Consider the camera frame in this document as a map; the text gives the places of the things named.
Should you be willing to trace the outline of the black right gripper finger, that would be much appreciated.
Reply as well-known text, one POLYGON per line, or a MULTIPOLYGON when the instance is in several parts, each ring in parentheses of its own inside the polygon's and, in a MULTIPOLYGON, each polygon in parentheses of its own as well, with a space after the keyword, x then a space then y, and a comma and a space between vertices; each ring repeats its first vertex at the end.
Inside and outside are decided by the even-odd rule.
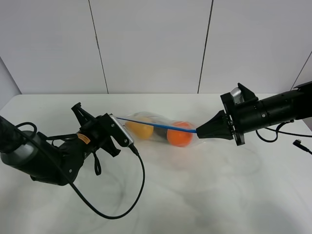
POLYGON ((201 125, 196 128, 196 134, 200 139, 207 138, 233 139, 233 135, 228 127, 228 123, 227 127, 222 129, 205 129, 201 125))
POLYGON ((227 127, 227 116, 220 110, 212 119, 202 125, 205 129, 222 129, 227 127))

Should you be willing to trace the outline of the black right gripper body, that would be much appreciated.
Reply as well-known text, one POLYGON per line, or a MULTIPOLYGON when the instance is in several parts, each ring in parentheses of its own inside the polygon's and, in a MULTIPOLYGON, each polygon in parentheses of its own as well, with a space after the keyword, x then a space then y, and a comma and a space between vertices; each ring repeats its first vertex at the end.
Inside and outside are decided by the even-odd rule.
POLYGON ((241 104, 235 104, 233 98, 229 93, 225 93, 221 95, 221 100, 225 109, 225 113, 227 116, 227 122, 229 129, 234 137, 234 140, 237 146, 245 144, 245 138, 243 129, 240 126, 240 119, 239 111, 244 108, 245 106, 253 105, 254 103, 258 102, 258 97, 255 95, 254 92, 249 90, 247 87, 242 85, 241 83, 237 84, 237 87, 242 91, 244 102, 241 104))

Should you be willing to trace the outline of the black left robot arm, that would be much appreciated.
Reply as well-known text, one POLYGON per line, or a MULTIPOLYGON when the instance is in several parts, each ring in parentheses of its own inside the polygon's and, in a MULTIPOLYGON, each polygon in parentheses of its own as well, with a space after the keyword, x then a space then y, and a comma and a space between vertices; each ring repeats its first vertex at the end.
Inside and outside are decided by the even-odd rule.
POLYGON ((103 149, 115 157, 120 153, 106 131, 112 125, 108 115, 93 117, 77 103, 72 107, 80 129, 75 134, 47 137, 37 130, 26 130, 39 147, 16 131, 3 117, 0 119, 1 161, 28 174, 33 181, 64 186, 74 182, 85 159, 103 149))

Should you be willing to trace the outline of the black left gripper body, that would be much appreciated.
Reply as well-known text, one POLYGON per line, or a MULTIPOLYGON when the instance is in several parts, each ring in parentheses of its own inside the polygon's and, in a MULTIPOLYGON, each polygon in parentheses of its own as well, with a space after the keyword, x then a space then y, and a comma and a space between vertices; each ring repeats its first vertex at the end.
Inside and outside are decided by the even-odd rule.
POLYGON ((75 104, 71 110, 74 112, 80 128, 78 134, 82 135, 82 140, 96 152, 98 149, 103 149, 112 157, 116 157, 120 153, 105 126, 111 126, 111 121, 105 122, 104 115, 94 117, 81 107, 81 103, 75 104))

